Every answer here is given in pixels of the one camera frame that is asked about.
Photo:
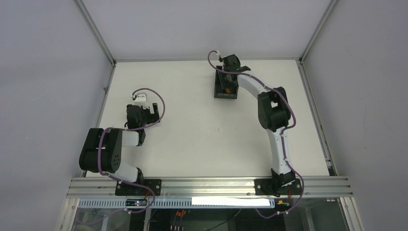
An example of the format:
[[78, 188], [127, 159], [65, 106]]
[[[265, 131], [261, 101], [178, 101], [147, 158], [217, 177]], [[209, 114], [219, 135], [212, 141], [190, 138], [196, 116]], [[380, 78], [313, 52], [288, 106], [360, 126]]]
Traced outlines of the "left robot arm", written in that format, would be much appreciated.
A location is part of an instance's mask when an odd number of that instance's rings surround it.
[[80, 168], [119, 181], [144, 185], [142, 170], [122, 161], [122, 148], [143, 145], [146, 138], [144, 128], [160, 119], [157, 103], [152, 106], [151, 112], [149, 106], [128, 104], [126, 129], [89, 129], [79, 157]]

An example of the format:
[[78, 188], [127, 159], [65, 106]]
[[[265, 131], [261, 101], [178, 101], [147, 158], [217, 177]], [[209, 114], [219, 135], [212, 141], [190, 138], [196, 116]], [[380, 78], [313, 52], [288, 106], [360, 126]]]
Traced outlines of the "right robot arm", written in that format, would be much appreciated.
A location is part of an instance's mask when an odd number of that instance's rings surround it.
[[221, 65], [216, 67], [216, 98], [237, 98], [239, 88], [247, 90], [257, 100], [258, 121], [267, 132], [271, 152], [271, 179], [258, 184], [261, 193], [279, 197], [286, 186], [295, 182], [295, 172], [290, 167], [287, 129], [292, 117], [283, 87], [270, 88], [253, 76], [251, 69], [242, 66], [235, 55], [219, 56]]

